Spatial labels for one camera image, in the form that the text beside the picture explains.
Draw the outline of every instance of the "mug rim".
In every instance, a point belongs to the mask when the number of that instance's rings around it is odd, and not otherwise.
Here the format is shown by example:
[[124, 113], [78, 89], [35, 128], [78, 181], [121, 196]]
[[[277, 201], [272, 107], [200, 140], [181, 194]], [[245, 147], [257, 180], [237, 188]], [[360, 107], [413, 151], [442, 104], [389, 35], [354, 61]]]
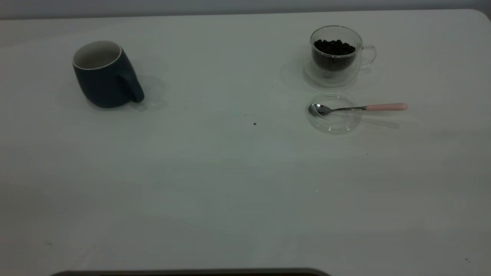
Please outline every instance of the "mug rim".
[[[314, 37], [314, 34], [317, 33], [317, 31], [320, 31], [320, 30], [325, 29], [325, 28], [344, 28], [344, 29], [348, 29], [348, 30], [352, 31], [358, 37], [358, 39], [360, 39], [360, 47], [358, 47], [358, 49], [356, 49], [353, 53], [347, 54], [347, 55], [331, 55], [331, 54], [326, 54], [326, 53], [322, 52], [321, 50], [317, 49], [317, 47], [315, 47], [314, 42], [312, 41], [312, 38]], [[318, 28], [317, 30], [315, 30], [310, 35], [310, 45], [320, 55], [333, 57], [333, 58], [345, 58], [345, 57], [350, 57], [350, 56], [356, 55], [358, 52], [360, 52], [363, 49], [363, 39], [355, 30], [353, 30], [351, 28], [341, 26], [341, 25], [327, 25], [327, 26]]]
[[[111, 44], [116, 45], [116, 46], [118, 47], [118, 49], [119, 49], [119, 54], [118, 54], [118, 57], [117, 57], [117, 58], [115, 58], [115, 59], [114, 59], [113, 61], [111, 61], [110, 63], [108, 63], [108, 64], [106, 64], [106, 65], [104, 65], [104, 66], [101, 66], [101, 67], [97, 67], [97, 68], [82, 68], [82, 67], [80, 67], [80, 66], [78, 66], [78, 65], [76, 65], [76, 64], [75, 64], [75, 56], [76, 56], [76, 55], [79, 53], [79, 51], [80, 51], [80, 50], [82, 50], [82, 49], [83, 49], [83, 48], [85, 48], [86, 46], [89, 46], [89, 45], [94, 44], [94, 43], [100, 43], [100, 42], [109, 42], [109, 43], [111, 43]], [[109, 40], [97, 40], [97, 41], [93, 41], [93, 42], [87, 43], [87, 44], [83, 45], [82, 47], [78, 48], [78, 49], [75, 51], [75, 53], [73, 54], [73, 57], [72, 57], [72, 64], [73, 64], [73, 66], [75, 66], [75, 67], [79, 68], [80, 70], [87, 70], [87, 71], [89, 71], [89, 70], [98, 70], [98, 69], [101, 69], [101, 68], [107, 67], [107, 66], [109, 66], [109, 65], [111, 65], [111, 64], [113, 64], [113, 63], [115, 63], [115, 62], [116, 62], [116, 61], [117, 61], [117, 60], [118, 60], [118, 59], [121, 57], [121, 55], [122, 55], [122, 54], [123, 54], [123, 48], [121, 47], [121, 45], [117, 44], [116, 42], [109, 41]]]

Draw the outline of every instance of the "dark blue mug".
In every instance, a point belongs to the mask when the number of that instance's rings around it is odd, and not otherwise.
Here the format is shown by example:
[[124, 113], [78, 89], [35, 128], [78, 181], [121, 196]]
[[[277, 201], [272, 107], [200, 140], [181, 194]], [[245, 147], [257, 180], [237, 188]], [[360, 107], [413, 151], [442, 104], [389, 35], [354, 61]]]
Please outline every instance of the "dark blue mug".
[[102, 108], [114, 108], [145, 97], [123, 48], [96, 41], [80, 48], [72, 59], [75, 75], [87, 99]]

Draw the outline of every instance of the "white table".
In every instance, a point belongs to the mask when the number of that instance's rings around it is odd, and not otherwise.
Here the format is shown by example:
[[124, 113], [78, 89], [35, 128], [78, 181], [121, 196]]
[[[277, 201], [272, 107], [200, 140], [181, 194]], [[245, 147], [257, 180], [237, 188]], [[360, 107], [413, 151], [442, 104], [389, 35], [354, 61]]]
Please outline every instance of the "white table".
[[[305, 108], [312, 31], [374, 44], [330, 136]], [[491, 23], [473, 10], [0, 22], [0, 275], [310, 267], [491, 274]], [[113, 40], [144, 105], [91, 106], [71, 56]]]

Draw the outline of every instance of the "double-walled glass cup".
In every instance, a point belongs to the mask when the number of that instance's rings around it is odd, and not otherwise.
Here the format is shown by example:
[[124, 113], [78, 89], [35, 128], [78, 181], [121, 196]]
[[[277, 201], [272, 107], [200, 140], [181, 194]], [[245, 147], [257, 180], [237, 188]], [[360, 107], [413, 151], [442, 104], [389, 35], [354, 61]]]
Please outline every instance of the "double-walled glass cup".
[[[355, 51], [348, 55], [330, 55], [315, 47], [318, 40], [348, 43]], [[371, 53], [367, 59], [362, 58], [363, 50]], [[309, 77], [323, 86], [341, 86], [351, 81], [360, 68], [368, 66], [375, 60], [377, 52], [373, 45], [364, 45], [361, 36], [354, 30], [343, 26], [325, 26], [317, 29], [310, 36], [310, 47], [304, 66]]]

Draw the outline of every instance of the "coffee bean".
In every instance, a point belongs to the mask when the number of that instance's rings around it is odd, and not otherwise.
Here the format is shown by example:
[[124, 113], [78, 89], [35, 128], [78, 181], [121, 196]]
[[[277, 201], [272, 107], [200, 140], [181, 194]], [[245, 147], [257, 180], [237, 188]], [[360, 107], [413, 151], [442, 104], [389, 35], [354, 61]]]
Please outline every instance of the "coffee bean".
[[[340, 39], [338, 40], [317, 40], [314, 42], [314, 47], [317, 48], [322, 53], [328, 55], [349, 55], [355, 52], [356, 48], [348, 43], [343, 43]], [[353, 61], [355, 56], [348, 56], [343, 58], [329, 57], [312, 51], [315, 63], [328, 71], [341, 71], [348, 68]]]

